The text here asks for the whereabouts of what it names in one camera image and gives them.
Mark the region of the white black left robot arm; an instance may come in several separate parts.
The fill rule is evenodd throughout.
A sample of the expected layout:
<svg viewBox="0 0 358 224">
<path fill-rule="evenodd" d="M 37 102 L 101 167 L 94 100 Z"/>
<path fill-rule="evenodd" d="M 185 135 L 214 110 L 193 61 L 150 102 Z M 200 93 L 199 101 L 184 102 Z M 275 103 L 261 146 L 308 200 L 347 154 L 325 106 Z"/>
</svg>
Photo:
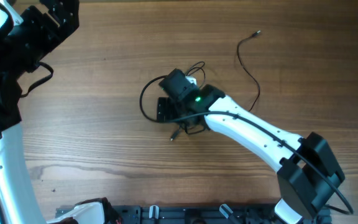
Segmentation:
<svg viewBox="0 0 358 224">
<path fill-rule="evenodd" d="M 24 73 L 46 67 L 43 58 L 79 26 L 79 0 L 43 0 L 18 14 L 0 1 L 0 223 L 43 223 L 24 159 L 18 102 L 28 95 Z"/>
</svg>

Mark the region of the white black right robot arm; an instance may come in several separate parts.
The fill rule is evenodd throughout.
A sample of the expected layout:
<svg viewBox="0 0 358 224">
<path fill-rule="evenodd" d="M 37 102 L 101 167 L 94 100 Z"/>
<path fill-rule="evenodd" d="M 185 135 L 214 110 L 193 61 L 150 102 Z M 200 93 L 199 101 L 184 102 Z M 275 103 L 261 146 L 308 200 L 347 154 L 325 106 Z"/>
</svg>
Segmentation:
<svg viewBox="0 0 358 224">
<path fill-rule="evenodd" d="M 188 129 L 200 125 L 223 134 L 261 158 L 277 174 L 281 199 L 274 206 L 285 223 L 315 219 L 344 181 L 327 140 L 284 131 L 241 108 L 212 85 L 199 88 L 194 78 L 174 69 L 159 83 L 167 97 L 158 99 L 157 120 Z"/>
</svg>

